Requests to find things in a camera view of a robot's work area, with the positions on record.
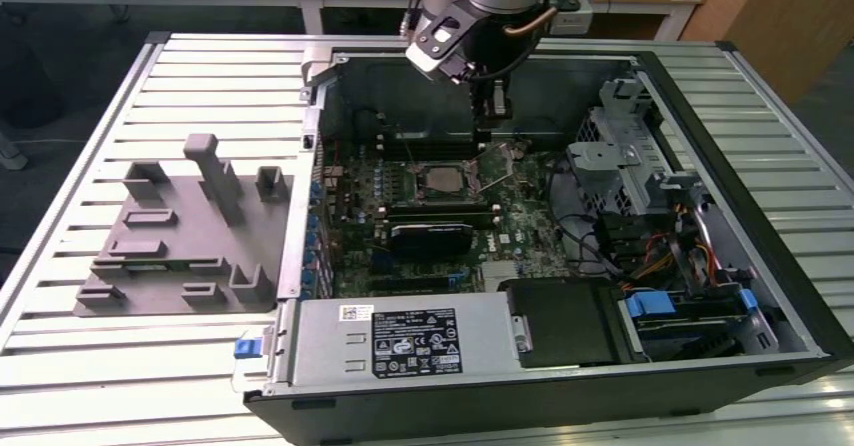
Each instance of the floor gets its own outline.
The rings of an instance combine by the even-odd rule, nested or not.
[[[150,31],[208,33],[302,33],[299,12],[290,8],[134,7],[131,20],[116,24],[106,6],[25,7],[27,23],[15,26],[0,15],[0,37],[27,42],[60,90],[66,115],[52,124],[20,130],[4,127],[29,158],[23,171],[0,171],[0,284],[15,264],[7,254],[27,245],[83,144],[112,99]],[[324,11],[334,34],[391,34],[399,13]],[[794,110],[849,173],[854,151],[846,139],[854,124],[854,48],[849,48]]]

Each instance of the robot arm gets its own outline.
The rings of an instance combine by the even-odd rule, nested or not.
[[[510,73],[550,27],[558,34],[586,32],[581,10],[582,0],[424,0],[406,55],[432,80],[470,84],[477,130],[513,117]]]

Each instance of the aluminum workbench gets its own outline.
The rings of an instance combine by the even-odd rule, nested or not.
[[[631,41],[545,44],[638,49]],[[262,164],[287,174],[300,124],[314,114],[300,98],[303,75],[332,46],[402,44],[380,37],[152,35],[0,291],[4,446],[286,444],[242,404],[240,390],[258,388],[264,375],[232,381],[234,340],[270,324],[272,313],[80,319],[71,311],[127,196],[119,180],[130,162],[156,159],[167,173],[188,171],[183,139],[207,132],[238,174]],[[854,332],[854,183],[737,52],[705,43],[646,49]],[[671,143],[678,153],[675,137]],[[851,444],[853,410],[854,379],[842,372],[707,415],[395,444]]]

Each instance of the power supply label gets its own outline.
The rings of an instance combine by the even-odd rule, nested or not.
[[[454,309],[374,313],[374,376],[379,379],[463,372]]]

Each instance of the copper tube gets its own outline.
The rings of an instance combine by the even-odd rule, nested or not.
[[[519,36],[525,36],[539,29],[539,27],[546,24],[546,22],[555,17],[558,14],[558,8],[551,6],[543,14],[541,14],[529,24],[525,26],[519,26],[514,28],[511,26],[505,26],[505,34],[511,38],[518,38]]]

